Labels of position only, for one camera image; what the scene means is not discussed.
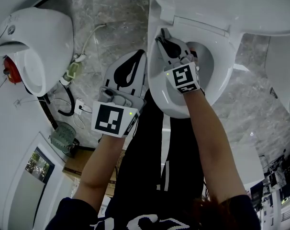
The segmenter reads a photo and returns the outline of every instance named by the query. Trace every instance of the toilet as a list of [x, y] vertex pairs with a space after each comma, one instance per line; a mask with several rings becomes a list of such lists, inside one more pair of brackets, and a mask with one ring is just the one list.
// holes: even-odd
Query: toilet
[[27, 8], [0, 26], [0, 57], [15, 63], [26, 88], [45, 95], [68, 68], [74, 50], [71, 19], [60, 12]]
[[212, 105], [227, 86], [244, 33], [290, 35], [290, 0], [150, 0], [149, 88], [165, 114], [188, 118], [183, 96], [164, 75], [166, 66], [154, 40], [161, 28], [196, 49], [200, 84]]
[[290, 114], [290, 36], [271, 38], [265, 72], [278, 99]]

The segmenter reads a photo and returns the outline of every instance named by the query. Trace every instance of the black pants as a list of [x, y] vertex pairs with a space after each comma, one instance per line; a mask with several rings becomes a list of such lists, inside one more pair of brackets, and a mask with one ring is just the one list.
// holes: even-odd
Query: black pants
[[137, 131], [121, 163], [107, 217], [124, 217], [127, 210], [136, 216], [155, 214], [162, 206], [180, 207], [202, 193], [203, 172], [190, 119], [170, 119], [169, 152], [161, 177], [163, 112], [150, 91], [145, 100]]

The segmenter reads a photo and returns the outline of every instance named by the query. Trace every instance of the marble floor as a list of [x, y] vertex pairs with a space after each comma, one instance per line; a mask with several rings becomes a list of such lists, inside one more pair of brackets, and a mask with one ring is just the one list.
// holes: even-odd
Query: marble floor
[[[107, 67], [120, 56], [136, 50], [147, 49], [147, 23], [149, 0], [49, 0], [40, 8], [63, 12], [72, 18], [74, 26], [74, 51], [81, 53], [91, 31], [98, 24], [106, 26], [95, 32], [85, 50], [87, 59], [83, 62], [82, 74], [70, 85], [75, 99], [81, 98], [92, 107], [98, 98], [98, 90]], [[290, 115], [278, 99], [270, 95], [270, 84], [265, 75], [265, 59], [269, 37], [244, 35], [236, 56], [236, 63], [248, 71], [234, 69], [224, 93], [213, 105], [220, 118], [230, 144], [236, 147], [255, 147], [259, 155], [265, 154], [269, 161], [283, 153], [290, 153]], [[60, 84], [50, 92], [51, 99], [68, 100]], [[101, 137], [91, 131], [91, 114], [82, 113], [65, 117], [57, 110], [69, 110], [62, 101], [50, 105], [56, 120], [71, 124], [77, 131], [77, 138], [83, 146], [96, 147]], [[164, 144], [169, 140], [169, 119], [165, 118]], [[125, 146], [131, 140], [132, 132]]]

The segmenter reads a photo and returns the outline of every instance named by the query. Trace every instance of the forearm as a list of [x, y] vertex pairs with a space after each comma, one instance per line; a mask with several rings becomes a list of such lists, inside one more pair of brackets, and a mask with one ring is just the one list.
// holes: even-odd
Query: forearm
[[104, 135], [82, 171], [80, 182], [105, 187], [114, 171], [125, 139]]
[[213, 159], [229, 154], [232, 156], [225, 130], [203, 93], [191, 91], [184, 94], [184, 98], [200, 152]]
[[104, 135], [84, 167], [74, 198], [99, 212], [106, 188], [121, 154], [125, 138]]
[[210, 196], [223, 202], [245, 194], [226, 132], [201, 91], [184, 94]]

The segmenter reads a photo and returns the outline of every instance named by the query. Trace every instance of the power outlet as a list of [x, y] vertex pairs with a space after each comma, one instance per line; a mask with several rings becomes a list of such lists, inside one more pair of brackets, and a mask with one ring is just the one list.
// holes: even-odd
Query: power outlet
[[80, 109], [80, 106], [81, 108], [83, 108], [84, 102], [82, 99], [77, 99], [74, 112], [78, 115], [81, 115], [81, 112], [82, 112], [82, 110]]

